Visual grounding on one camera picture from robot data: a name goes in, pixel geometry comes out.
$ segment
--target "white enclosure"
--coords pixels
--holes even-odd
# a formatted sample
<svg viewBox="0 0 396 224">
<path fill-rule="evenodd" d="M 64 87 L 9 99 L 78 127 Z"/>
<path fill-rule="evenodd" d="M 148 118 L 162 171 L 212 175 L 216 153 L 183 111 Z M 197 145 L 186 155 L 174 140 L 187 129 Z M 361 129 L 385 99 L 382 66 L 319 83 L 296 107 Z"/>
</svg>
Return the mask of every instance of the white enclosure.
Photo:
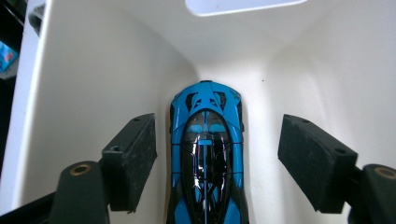
<svg viewBox="0 0 396 224">
<path fill-rule="evenodd" d="M 49 0 L 27 110 L 13 111 L 1 211 L 54 191 L 62 169 L 98 161 L 130 119 L 153 112 L 159 156 L 136 213 L 111 213 L 111 222 L 164 223 L 169 105 L 211 79 L 242 95 L 250 222 L 347 223 L 347 205 L 343 215 L 316 213 L 277 159 L 281 122 L 284 114 L 315 122 L 360 154 L 360 168 L 396 167 L 395 21 L 394 0 L 308 0 L 212 17 L 181 0 Z"/>
</svg>

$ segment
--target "screw hole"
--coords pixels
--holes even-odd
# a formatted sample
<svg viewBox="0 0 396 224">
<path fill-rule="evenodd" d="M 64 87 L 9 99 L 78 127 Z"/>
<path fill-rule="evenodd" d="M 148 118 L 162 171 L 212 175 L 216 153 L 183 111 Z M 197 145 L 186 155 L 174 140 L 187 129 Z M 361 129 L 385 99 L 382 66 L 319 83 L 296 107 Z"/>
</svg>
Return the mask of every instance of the screw hole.
<svg viewBox="0 0 396 224">
<path fill-rule="evenodd" d="M 70 175 L 85 175 L 91 170 L 91 166 L 89 164 L 81 164 L 78 166 L 73 167 L 73 169 L 70 170 Z"/>
<path fill-rule="evenodd" d="M 342 148 L 336 148 L 335 151 L 340 153 L 340 154 L 346 154 L 347 153 L 346 150 L 342 149 Z"/>
<path fill-rule="evenodd" d="M 120 146 L 111 147 L 110 150 L 112 150 L 112 151 L 120 151 Z"/>
<path fill-rule="evenodd" d="M 379 166 L 375 168 L 375 171 L 377 174 L 382 175 L 385 178 L 396 179 L 396 172 L 390 170 L 389 168 Z"/>
</svg>

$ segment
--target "blue toy car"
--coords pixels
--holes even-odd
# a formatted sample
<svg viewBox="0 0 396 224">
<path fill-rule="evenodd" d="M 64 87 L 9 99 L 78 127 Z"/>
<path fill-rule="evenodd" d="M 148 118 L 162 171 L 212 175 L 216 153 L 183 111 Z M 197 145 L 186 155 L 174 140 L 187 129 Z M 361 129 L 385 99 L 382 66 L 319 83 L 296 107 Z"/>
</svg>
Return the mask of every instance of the blue toy car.
<svg viewBox="0 0 396 224">
<path fill-rule="evenodd" d="M 175 96 L 170 117 L 167 223 L 248 223 L 241 95 L 201 81 Z"/>
</svg>

